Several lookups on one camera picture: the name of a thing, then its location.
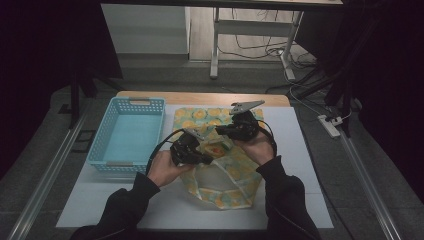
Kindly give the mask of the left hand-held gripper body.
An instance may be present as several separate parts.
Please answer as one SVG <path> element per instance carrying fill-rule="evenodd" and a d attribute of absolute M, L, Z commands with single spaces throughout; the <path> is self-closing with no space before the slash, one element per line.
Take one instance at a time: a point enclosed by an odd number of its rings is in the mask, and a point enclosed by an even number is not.
<path fill-rule="evenodd" d="M 171 157 L 176 166 L 180 164 L 194 164 L 195 153 L 204 137 L 194 128 L 183 128 L 183 134 L 171 145 Z"/>

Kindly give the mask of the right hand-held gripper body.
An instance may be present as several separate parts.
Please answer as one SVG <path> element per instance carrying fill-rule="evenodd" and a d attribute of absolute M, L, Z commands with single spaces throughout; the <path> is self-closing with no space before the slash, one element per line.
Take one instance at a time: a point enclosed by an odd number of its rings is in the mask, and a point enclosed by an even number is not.
<path fill-rule="evenodd" d="M 264 100 L 232 103 L 232 123 L 227 126 L 226 135 L 233 140 L 249 141 L 259 132 L 258 120 L 251 110 L 264 104 Z"/>

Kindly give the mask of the aluminium rail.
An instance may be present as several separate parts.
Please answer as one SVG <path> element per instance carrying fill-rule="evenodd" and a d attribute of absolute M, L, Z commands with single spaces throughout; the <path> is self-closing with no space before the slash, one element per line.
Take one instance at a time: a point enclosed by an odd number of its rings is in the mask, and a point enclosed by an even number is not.
<path fill-rule="evenodd" d="M 6 240 L 25 240 L 43 206 L 56 178 L 65 163 L 88 114 L 84 108 L 74 127 L 69 130 L 59 149 L 43 173 Z"/>
<path fill-rule="evenodd" d="M 376 218 L 387 240 L 402 240 L 402 236 L 396 226 L 392 215 L 382 197 L 380 196 L 370 174 L 368 173 L 362 158 L 351 138 L 344 132 L 340 135 L 340 141 L 350 159 L 353 169 L 356 172 L 358 180 L 363 191 L 375 211 Z"/>

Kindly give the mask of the fruit-print tote bag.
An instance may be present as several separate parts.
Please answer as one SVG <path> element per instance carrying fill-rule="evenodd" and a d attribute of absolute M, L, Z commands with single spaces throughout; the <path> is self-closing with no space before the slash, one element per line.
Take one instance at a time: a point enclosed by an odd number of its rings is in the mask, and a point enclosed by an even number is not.
<path fill-rule="evenodd" d="M 258 165 L 229 137 L 217 134 L 216 126 L 231 123 L 227 108 L 183 107 L 174 112 L 173 130 L 194 128 L 204 137 L 198 151 L 207 154 L 207 145 L 218 145 L 226 151 L 225 156 L 214 158 L 210 165 L 198 164 L 180 176 L 190 194 L 221 210 L 250 208 L 262 181 L 255 171 Z"/>

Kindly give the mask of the blue plastic basket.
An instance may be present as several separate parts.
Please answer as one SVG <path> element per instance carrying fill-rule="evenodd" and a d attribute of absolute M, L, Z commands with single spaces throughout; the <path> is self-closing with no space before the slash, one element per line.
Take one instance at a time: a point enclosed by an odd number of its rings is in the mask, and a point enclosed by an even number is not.
<path fill-rule="evenodd" d="M 144 173 L 161 139 L 165 106 L 164 98 L 113 97 L 86 162 L 103 172 Z"/>

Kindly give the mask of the grey cabinet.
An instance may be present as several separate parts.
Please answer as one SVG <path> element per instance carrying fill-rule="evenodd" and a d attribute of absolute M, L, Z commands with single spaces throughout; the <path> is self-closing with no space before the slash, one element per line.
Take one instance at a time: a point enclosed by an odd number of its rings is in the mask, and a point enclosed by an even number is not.
<path fill-rule="evenodd" d="M 101 7 L 118 53 L 189 53 L 189 7 L 123 4 Z"/>

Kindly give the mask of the black stand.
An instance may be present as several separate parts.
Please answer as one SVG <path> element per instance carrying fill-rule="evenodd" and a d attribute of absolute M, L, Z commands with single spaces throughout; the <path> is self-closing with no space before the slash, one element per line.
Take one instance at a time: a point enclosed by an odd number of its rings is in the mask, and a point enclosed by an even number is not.
<path fill-rule="evenodd" d="M 87 67 L 76 70 L 71 75 L 70 88 L 71 88 L 71 122 L 69 125 L 70 129 L 73 129 L 78 120 L 80 119 L 80 96 L 79 92 L 88 98 L 95 98 L 98 94 L 98 89 L 94 83 L 94 80 L 100 80 L 102 83 L 108 85 L 114 90 L 124 91 L 124 88 L 118 83 L 114 82 L 111 78 L 101 74 L 98 70 L 93 67 Z"/>
<path fill-rule="evenodd" d="M 290 93 L 292 99 L 300 102 L 307 96 L 322 90 L 329 86 L 330 90 L 326 93 L 324 102 L 327 106 L 335 106 L 339 100 L 342 100 L 342 123 L 341 129 L 347 137 L 350 137 L 349 117 L 351 116 L 352 100 L 352 76 L 348 67 L 341 67 L 336 73 L 326 76 L 318 84 L 306 87 L 306 90 L 294 95 Z"/>

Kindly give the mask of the person's left hand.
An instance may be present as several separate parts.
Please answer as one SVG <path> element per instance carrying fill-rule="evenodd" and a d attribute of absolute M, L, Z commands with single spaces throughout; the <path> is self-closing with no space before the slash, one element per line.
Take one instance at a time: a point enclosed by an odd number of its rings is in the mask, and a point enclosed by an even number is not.
<path fill-rule="evenodd" d="M 158 187 L 166 186 L 172 183 L 182 173 L 188 172 L 194 168 L 194 165 L 176 166 L 171 158 L 171 153 L 159 151 L 153 158 L 147 177 Z"/>

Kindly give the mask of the person's right hand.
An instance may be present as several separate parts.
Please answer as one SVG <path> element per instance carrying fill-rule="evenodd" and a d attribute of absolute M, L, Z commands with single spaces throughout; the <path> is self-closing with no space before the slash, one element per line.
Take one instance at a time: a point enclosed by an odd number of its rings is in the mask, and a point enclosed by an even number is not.
<path fill-rule="evenodd" d="M 259 166 L 264 165 L 275 157 L 271 142 L 263 133 L 259 133 L 250 141 L 234 140 L 234 144 L 240 147 Z"/>

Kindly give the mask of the white power strip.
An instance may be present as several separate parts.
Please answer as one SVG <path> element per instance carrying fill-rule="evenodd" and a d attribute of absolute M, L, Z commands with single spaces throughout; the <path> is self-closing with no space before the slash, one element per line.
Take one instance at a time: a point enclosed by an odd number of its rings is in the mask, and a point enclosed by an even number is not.
<path fill-rule="evenodd" d="M 337 138 L 340 136 L 340 132 L 336 129 L 336 127 L 330 120 L 327 120 L 326 115 L 319 115 L 317 119 L 331 138 Z"/>

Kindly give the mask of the white metal desk frame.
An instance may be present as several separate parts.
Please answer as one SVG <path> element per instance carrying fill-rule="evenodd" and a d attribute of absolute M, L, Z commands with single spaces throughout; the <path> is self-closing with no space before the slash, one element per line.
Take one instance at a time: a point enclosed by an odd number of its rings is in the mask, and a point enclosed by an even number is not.
<path fill-rule="evenodd" d="M 287 56 L 290 52 L 300 20 L 305 11 L 339 11 L 343 8 L 342 0 L 100 0 L 106 4 L 121 5 L 151 5 L 178 7 L 209 7 L 214 9 L 213 16 L 213 47 L 211 53 L 210 78 L 218 77 L 218 40 L 219 35 L 250 35 L 287 37 L 288 44 L 281 62 L 285 71 L 292 75 L 288 67 Z M 248 20 L 223 20 L 220 10 L 223 8 L 266 9 L 293 11 L 295 17 L 292 23 L 257 22 Z"/>

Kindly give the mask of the black floor bracket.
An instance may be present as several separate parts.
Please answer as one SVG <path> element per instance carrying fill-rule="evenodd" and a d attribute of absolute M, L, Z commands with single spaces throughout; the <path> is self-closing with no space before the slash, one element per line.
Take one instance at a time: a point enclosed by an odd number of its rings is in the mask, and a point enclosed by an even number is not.
<path fill-rule="evenodd" d="M 95 130 L 81 130 L 74 141 L 71 151 L 73 153 L 88 153 L 94 141 Z"/>

